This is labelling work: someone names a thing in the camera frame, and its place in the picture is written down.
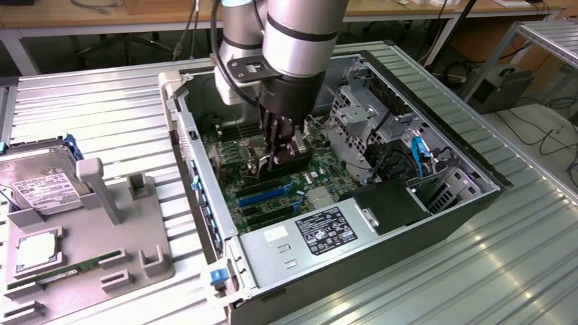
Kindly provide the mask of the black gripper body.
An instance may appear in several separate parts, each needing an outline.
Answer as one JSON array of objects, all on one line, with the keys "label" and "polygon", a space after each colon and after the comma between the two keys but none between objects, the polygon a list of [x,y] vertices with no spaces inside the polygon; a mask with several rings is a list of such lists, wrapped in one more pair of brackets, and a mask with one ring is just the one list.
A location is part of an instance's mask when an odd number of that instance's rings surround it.
[{"label": "black gripper body", "polygon": [[260,109],[291,120],[303,120],[312,111],[326,73],[312,77],[280,75],[262,81]]}]

